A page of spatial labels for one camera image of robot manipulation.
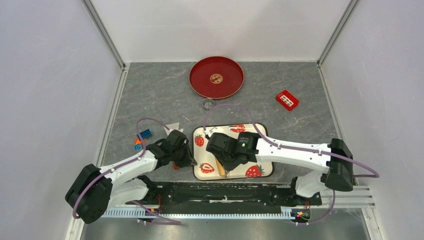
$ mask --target gray countertop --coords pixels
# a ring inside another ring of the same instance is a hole
[[[233,103],[247,108],[253,118],[267,127],[272,138],[301,143],[329,143],[336,138],[324,87],[314,62],[241,62],[244,84],[235,95],[215,104]],[[131,63],[119,107],[106,148],[103,165],[134,155],[135,123],[143,117],[166,124],[179,123],[192,140],[192,132],[203,124],[206,112],[202,96],[189,84],[193,62]],[[275,97],[289,90],[300,104],[287,111]],[[248,117],[236,108],[218,108],[208,125],[247,123]],[[153,121],[140,123],[140,130],[150,129],[148,144],[165,138],[162,126]],[[310,170],[275,163],[269,177],[237,179],[237,182],[289,183],[293,177]],[[174,170],[172,165],[146,174],[152,181],[198,181],[191,167]]]

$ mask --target wall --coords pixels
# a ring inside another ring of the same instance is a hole
[[[316,61],[349,0],[92,0],[126,62]]]
[[[423,10],[421,0],[360,1],[323,65],[354,157],[381,174],[364,182],[393,240],[423,234]]]
[[[120,70],[79,0],[0,8],[0,239],[64,239]]]

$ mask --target red plate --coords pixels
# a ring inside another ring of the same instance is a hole
[[[244,79],[240,65],[223,56],[200,60],[190,72],[193,90],[211,99],[225,99],[235,94],[242,87]]]

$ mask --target blue toy block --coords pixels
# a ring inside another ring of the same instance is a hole
[[[143,139],[148,139],[152,136],[152,133],[150,132],[150,129],[147,129],[147,130],[140,132],[140,135]]]
[[[140,143],[137,143],[136,145],[134,145],[134,150],[136,152],[140,151],[142,149],[142,145]]]

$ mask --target red toy block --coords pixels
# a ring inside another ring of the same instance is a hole
[[[299,105],[299,100],[286,89],[280,92],[275,99],[289,111]]]

